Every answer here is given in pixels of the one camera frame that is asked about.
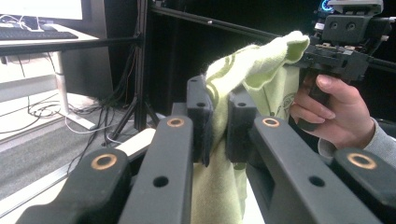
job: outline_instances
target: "computer monitor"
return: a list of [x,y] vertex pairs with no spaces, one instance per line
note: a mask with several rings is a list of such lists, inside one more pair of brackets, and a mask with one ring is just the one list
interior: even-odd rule
[[81,0],[0,0],[0,15],[83,19]]

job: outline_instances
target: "white table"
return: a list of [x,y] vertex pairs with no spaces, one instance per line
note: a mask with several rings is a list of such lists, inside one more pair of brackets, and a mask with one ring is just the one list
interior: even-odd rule
[[[78,36],[78,40],[93,40],[97,39],[91,35],[85,35],[81,32],[69,29],[67,27],[52,24],[53,28],[58,31],[68,31]],[[12,41],[0,41],[0,45],[26,45],[36,43],[60,43],[66,41],[76,41],[76,39],[51,39],[51,40],[12,40]],[[71,114],[68,108],[67,91],[64,79],[64,70],[62,61],[62,53],[60,51],[53,52],[51,58],[55,68],[54,74],[43,74],[37,77],[28,78],[15,78],[9,81],[0,83],[0,103],[4,101],[14,100],[21,97],[38,94],[44,91],[58,90],[61,96],[61,114],[67,116],[69,119],[80,124],[88,130],[93,130],[95,124],[77,116]]]

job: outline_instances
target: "yellow cloth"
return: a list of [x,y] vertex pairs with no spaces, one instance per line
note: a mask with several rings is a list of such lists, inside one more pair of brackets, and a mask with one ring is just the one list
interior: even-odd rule
[[298,62],[308,45],[308,36],[295,31],[209,65],[206,88],[214,106],[213,146],[208,167],[194,164],[191,223],[242,223],[247,178],[245,170],[235,170],[225,156],[228,94],[243,84],[263,115],[286,118],[298,88],[298,69],[282,66]]

